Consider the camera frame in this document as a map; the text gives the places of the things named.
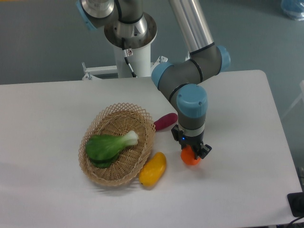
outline gray floor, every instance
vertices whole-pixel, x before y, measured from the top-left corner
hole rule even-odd
[[[87,67],[114,65],[103,30],[89,32],[75,2],[0,2],[0,84],[80,80],[83,61]],[[284,16],[280,0],[200,2],[216,44],[230,52],[229,71],[263,70],[282,115],[304,80],[304,21]],[[144,0],[144,10],[158,25],[152,60],[183,61],[187,49],[168,1]],[[304,166],[303,117],[299,104],[282,121],[296,166]]]

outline black object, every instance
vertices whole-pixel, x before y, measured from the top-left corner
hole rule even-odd
[[[180,88],[182,88],[183,86],[188,85],[188,84],[189,84],[189,83],[183,83],[183,84],[179,85],[178,87],[176,87],[176,88],[172,91],[172,93],[170,94],[168,101],[171,103],[171,99],[172,99],[173,95],[174,95]]]
[[[178,141],[181,145],[181,149],[185,148],[187,145],[191,146],[195,154],[195,159],[197,160],[199,157],[204,159],[207,154],[212,150],[212,147],[203,143],[204,131],[194,137],[189,137],[184,135],[184,131],[179,129],[178,125],[175,125],[171,129],[173,138],[175,141]]]
[[[198,71],[199,71],[199,76],[200,76],[200,82],[202,82],[202,81],[204,80],[204,78],[203,78],[203,72],[202,72],[200,66],[199,66],[198,63],[195,62],[192,58],[190,58],[189,61],[191,61],[191,62],[196,66],[196,68],[198,69]]]
[[[302,218],[304,218],[304,216],[301,216],[301,217],[296,218],[295,220],[292,220],[292,221],[287,225],[286,228],[292,227],[292,224],[293,224],[294,222],[296,222],[297,220],[300,220],[300,219],[302,219]]]
[[[201,52],[201,51],[203,51],[203,50],[206,50],[206,49],[208,49],[209,47],[211,47],[211,46],[213,46],[213,45],[214,45],[214,42],[211,43],[211,44],[208,44],[207,46],[202,47],[202,48],[200,48],[200,49],[198,49],[198,50],[196,50],[196,51],[190,52],[190,55],[194,55],[194,54],[199,53],[199,52]]]
[[[304,192],[290,193],[287,199],[293,216],[304,217]]]
[[[120,7],[118,0],[114,0],[114,2],[116,4],[117,11],[118,11],[118,19],[121,20],[122,19],[122,8]]]

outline robotic arm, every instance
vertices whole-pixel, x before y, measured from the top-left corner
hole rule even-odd
[[[177,65],[160,63],[152,71],[152,81],[178,113],[178,125],[171,130],[174,139],[181,148],[190,145],[195,159],[203,159],[212,148],[203,143],[207,93],[197,84],[225,70],[230,56],[224,47],[215,46],[198,0],[169,2],[190,59]],[[117,47],[142,48],[156,36],[156,24],[143,12],[141,0],[80,0],[80,5],[94,27],[105,25],[106,37]],[[134,72],[124,58],[124,66]]]

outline yellow mango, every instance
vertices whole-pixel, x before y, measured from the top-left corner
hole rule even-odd
[[[166,156],[157,152],[139,173],[139,182],[145,187],[151,187],[159,180],[167,166]]]

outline fake vegetable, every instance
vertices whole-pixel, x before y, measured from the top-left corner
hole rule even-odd
[[[174,124],[177,121],[178,117],[175,113],[169,113],[161,117],[159,120],[154,122],[155,130],[159,131],[170,125]]]
[[[105,163],[117,159],[119,152],[138,143],[138,135],[130,131],[123,136],[93,135],[85,145],[85,152],[92,162]]]
[[[106,161],[97,161],[97,160],[91,160],[91,163],[95,166],[95,167],[98,167],[98,168],[108,168],[111,166],[112,163],[114,163],[117,158],[119,157],[119,153],[116,154],[112,159],[110,160],[106,160]]]

